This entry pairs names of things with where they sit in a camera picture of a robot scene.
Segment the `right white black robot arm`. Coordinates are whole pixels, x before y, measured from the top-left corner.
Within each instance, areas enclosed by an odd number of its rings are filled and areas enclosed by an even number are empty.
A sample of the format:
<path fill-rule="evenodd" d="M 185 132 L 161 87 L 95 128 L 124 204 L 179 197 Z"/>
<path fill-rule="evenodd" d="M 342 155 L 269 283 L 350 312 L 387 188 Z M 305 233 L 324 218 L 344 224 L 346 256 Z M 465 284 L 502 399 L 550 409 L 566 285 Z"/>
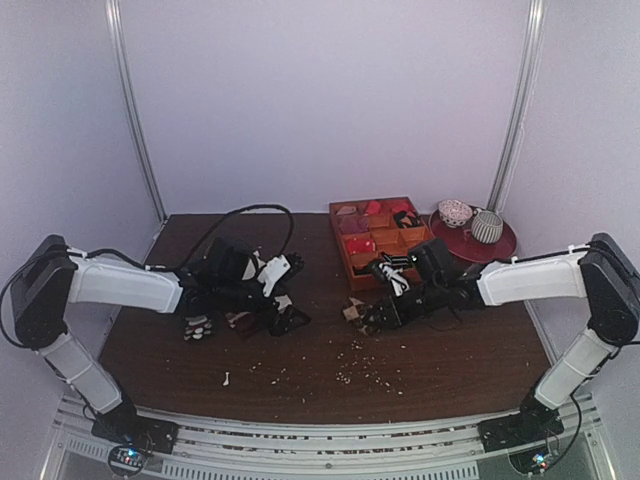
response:
<path fill-rule="evenodd" d="M 639 273 L 606 233 L 560 252 L 501 259 L 467 270 L 459 269 L 442 239 L 433 238 L 404 257 L 384 255 L 368 268 L 392 288 L 362 314 L 362 325 L 375 330 L 397 329 L 440 309 L 480 310 L 552 298 L 587 301 L 585 328 L 532 387 L 513 419 L 513 433 L 526 442 L 545 431 L 559 407 L 633 344 L 639 332 Z"/>

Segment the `brown argyle sock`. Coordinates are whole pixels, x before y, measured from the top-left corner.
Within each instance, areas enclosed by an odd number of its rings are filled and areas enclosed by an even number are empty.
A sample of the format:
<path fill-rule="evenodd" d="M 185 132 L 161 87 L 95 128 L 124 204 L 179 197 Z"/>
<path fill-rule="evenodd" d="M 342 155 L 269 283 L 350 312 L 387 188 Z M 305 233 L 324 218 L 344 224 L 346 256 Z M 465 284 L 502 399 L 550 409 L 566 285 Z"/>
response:
<path fill-rule="evenodd" d="M 364 317 L 367 311 L 366 303 L 355 297 L 348 297 L 342 306 L 342 317 L 349 325 L 362 331 L 365 328 Z"/>

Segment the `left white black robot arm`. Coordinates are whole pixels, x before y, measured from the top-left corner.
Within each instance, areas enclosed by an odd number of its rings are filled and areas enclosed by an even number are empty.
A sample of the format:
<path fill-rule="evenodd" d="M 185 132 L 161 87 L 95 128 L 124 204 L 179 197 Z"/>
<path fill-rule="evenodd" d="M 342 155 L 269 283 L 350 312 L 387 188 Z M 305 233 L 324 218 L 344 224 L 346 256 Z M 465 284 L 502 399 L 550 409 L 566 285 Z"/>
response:
<path fill-rule="evenodd" d="M 256 329 L 279 337 L 311 320 L 293 305 L 286 286 L 303 266 L 297 254 L 264 260 L 220 238 L 179 266 L 144 265 L 114 249 L 85 252 L 50 235 L 2 288 L 13 328 L 1 333 L 14 347 L 42 356 L 99 426 L 133 444 L 143 436 L 143 421 L 123 388 L 71 333 L 67 306 L 106 304 L 176 315 L 186 323 L 186 340 L 208 335 L 216 315 L 247 315 Z"/>

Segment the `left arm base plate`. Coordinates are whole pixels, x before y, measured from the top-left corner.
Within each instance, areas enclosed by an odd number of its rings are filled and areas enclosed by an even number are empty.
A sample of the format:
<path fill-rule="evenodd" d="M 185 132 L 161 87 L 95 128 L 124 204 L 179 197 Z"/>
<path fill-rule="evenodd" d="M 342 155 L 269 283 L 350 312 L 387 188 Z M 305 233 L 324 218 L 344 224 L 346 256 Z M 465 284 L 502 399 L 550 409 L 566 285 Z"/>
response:
<path fill-rule="evenodd" d="M 110 412 L 97 412 L 91 434 L 146 452 L 171 454 L 178 431 L 179 425 L 175 422 L 144 417 L 134 405 L 121 404 Z"/>

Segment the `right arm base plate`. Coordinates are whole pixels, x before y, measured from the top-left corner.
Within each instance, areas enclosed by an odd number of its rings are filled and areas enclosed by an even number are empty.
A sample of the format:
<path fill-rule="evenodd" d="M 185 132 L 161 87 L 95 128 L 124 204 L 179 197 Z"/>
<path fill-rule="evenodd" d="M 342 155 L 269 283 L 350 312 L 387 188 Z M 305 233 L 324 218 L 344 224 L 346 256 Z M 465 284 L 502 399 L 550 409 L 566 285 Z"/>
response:
<path fill-rule="evenodd" d="M 560 435 L 564 425 L 557 410 L 521 408 L 516 414 L 481 421 L 478 432 L 484 451 L 489 453 L 541 441 L 549 433 Z"/>

